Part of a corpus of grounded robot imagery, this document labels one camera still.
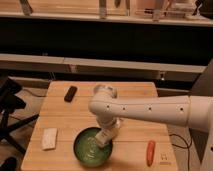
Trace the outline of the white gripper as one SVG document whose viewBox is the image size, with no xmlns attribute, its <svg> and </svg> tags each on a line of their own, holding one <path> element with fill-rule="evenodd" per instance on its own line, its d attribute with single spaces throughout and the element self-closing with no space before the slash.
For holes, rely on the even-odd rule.
<svg viewBox="0 0 213 171">
<path fill-rule="evenodd" d="M 111 128 L 102 128 L 96 135 L 95 140 L 99 146 L 106 146 L 113 138 L 118 135 L 121 121 L 117 119 Z"/>
</svg>

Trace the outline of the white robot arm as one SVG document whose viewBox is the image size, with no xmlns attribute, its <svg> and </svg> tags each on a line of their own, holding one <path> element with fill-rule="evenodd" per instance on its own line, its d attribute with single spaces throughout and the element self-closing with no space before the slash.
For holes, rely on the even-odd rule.
<svg viewBox="0 0 213 171">
<path fill-rule="evenodd" d="M 89 103 L 99 125 L 107 128 L 116 117 L 188 126 L 208 132 L 200 171 L 213 171 L 213 97 L 170 96 L 144 99 L 114 98 L 109 90 L 99 90 Z"/>
</svg>

